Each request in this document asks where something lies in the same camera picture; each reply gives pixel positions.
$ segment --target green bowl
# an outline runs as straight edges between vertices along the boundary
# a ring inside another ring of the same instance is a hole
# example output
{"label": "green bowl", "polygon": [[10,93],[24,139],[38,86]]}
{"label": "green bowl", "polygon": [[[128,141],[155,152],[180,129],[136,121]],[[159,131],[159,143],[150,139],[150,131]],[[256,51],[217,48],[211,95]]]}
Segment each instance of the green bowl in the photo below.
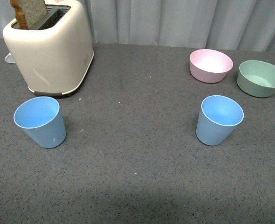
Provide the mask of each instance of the green bowl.
{"label": "green bowl", "polygon": [[275,94],[275,66],[262,61],[250,60],[239,66],[237,84],[254,97],[270,97]]}

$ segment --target toaster base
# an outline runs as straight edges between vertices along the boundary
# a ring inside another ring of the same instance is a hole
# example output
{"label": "toaster base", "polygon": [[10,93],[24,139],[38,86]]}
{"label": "toaster base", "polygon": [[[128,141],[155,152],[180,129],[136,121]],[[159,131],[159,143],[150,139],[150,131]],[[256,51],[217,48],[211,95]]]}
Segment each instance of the toaster base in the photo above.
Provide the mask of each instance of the toaster base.
{"label": "toaster base", "polygon": [[85,77],[86,77],[86,75],[88,73],[88,69],[89,69],[89,67],[90,67],[90,65],[92,63],[93,58],[94,58],[94,51],[93,51],[91,60],[90,60],[90,62],[88,64],[88,67],[86,69],[86,72],[84,73],[84,75],[83,75],[80,83],[74,89],[72,89],[70,91],[67,91],[67,92],[39,92],[39,91],[32,90],[29,86],[28,86],[28,89],[31,92],[35,93],[36,95],[40,95],[40,96],[62,96],[62,95],[71,94],[72,92],[74,92],[75,90],[77,90],[77,88],[80,87],[80,85],[82,84],[83,80],[85,79]]}

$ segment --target pink bowl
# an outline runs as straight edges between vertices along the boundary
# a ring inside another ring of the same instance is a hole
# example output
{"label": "pink bowl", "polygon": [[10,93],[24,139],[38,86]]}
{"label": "pink bowl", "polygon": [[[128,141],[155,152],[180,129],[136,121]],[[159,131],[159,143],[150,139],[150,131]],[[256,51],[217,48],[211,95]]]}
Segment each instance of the pink bowl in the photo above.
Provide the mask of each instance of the pink bowl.
{"label": "pink bowl", "polygon": [[196,50],[189,59],[192,76],[204,83],[221,81],[233,67],[233,61],[227,55],[211,49]]}

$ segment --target bowl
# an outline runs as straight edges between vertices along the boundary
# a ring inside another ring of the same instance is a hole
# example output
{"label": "bowl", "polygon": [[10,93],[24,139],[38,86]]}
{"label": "bowl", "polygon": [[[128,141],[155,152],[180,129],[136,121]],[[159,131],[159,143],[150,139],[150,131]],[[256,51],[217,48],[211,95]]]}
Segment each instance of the bowl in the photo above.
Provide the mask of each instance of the bowl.
{"label": "bowl", "polygon": [[189,59],[192,76],[204,83],[221,81],[233,67],[229,56],[211,49],[196,50]]}
{"label": "bowl", "polygon": [[275,94],[275,65],[263,61],[244,61],[239,66],[237,84],[245,93],[260,98]]}

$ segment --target toaster slot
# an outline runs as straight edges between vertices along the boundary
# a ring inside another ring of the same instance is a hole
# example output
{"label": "toaster slot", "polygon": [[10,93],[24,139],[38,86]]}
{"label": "toaster slot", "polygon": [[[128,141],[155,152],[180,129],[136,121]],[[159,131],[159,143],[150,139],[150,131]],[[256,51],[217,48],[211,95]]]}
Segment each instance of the toaster slot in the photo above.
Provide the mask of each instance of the toaster slot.
{"label": "toaster slot", "polygon": [[[48,13],[36,23],[31,30],[43,30],[53,27],[70,9],[69,6],[53,6],[47,5]],[[12,28],[19,29],[19,25],[16,22]]]}

